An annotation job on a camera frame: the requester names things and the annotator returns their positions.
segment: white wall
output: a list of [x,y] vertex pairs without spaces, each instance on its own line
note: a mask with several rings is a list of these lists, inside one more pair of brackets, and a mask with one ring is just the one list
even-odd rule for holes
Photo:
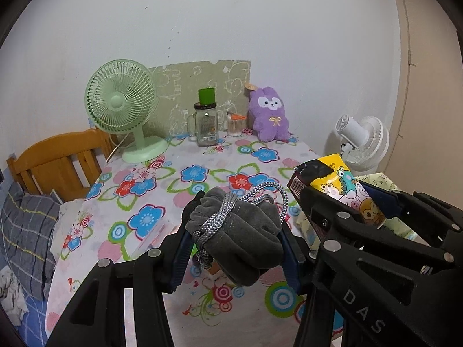
[[251,60],[290,129],[322,154],[343,113],[390,125],[400,69],[395,0],[33,0],[0,49],[0,167],[88,127],[83,93],[103,63]]

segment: electric fan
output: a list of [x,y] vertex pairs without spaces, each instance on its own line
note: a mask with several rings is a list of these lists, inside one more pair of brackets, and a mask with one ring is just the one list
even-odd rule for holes
[[93,74],[85,90],[85,108],[98,128],[110,134],[133,132],[135,142],[122,154],[127,163],[151,160],[167,150],[163,138],[143,135],[143,124],[157,103],[151,72],[132,60],[106,63]]
[[336,132],[347,140],[341,148],[341,157],[353,171],[365,172],[375,167],[389,147],[389,131],[374,116],[357,122],[344,115],[336,123]]

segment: yellow bow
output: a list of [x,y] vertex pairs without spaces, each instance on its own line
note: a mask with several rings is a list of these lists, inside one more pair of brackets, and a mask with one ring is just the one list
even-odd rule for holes
[[273,121],[273,126],[276,127],[277,125],[280,126],[280,121],[282,120],[281,117],[271,117],[269,121]]

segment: table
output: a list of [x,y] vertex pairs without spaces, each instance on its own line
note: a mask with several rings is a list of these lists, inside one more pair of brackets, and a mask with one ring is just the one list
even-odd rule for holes
[[[99,259],[130,259],[150,230],[156,230],[153,246],[158,246],[177,230],[182,210],[196,192],[219,186],[241,196],[268,179],[286,186],[295,166],[318,157],[295,136],[261,143],[246,133],[223,133],[219,145],[209,148],[198,147],[186,135],[170,137],[168,150],[155,160],[129,165],[116,157],[102,170],[56,266],[46,316],[48,334]],[[281,202],[279,193],[268,192]],[[300,208],[290,193],[289,198],[286,221],[300,235],[293,224]],[[287,286],[280,267],[251,287],[237,287],[224,274],[210,279],[192,260],[182,285],[164,300],[176,347],[291,346],[304,310],[303,297]],[[136,345],[131,301],[131,290],[126,290],[130,347]]]

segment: fan stand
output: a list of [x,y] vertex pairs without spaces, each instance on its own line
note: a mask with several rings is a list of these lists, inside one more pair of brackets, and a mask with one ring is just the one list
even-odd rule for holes
[[168,148],[168,143],[161,137],[145,137],[142,125],[133,130],[135,144],[127,147],[122,153],[126,163],[142,163],[157,158]]

